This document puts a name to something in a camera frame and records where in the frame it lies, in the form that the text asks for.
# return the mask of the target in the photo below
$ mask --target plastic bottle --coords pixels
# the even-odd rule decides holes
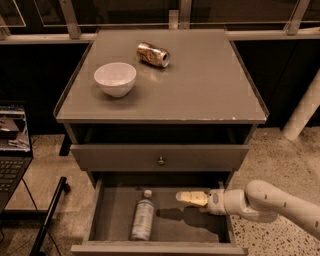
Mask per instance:
[[[151,201],[152,191],[145,190],[143,199],[137,203],[136,213],[133,221],[131,240],[150,240],[154,205]]]

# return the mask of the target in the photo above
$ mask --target open drawer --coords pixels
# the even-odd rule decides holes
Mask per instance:
[[[238,170],[248,145],[81,144],[71,151],[86,170],[212,171]]]
[[[96,186],[92,213],[75,255],[247,255],[234,243],[228,216],[214,216],[176,200],[181,190],[218,187],[227,172],[105,172]],[[130,241],[135,206],[144,189],[155,205],[150,241]]]

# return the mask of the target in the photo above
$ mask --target closed drawer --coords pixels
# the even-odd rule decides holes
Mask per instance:
[[[239,169],[247,145],[72,145],[80,168],[91,171]]]

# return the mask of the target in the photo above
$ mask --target drawer handle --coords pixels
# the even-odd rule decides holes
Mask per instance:
[[[160,156],[158,159],[158,165],[164,166],[165,164],[166,164],[166,161],[164,160],[164,158],[162,156]]]

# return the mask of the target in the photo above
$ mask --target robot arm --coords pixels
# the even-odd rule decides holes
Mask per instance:
[[[320,240],[320,207],[265,181],[251,181],[245,190],[178,192],[176,198],[214,215],[239,215],[256,222],[272,222],[280,214]]]

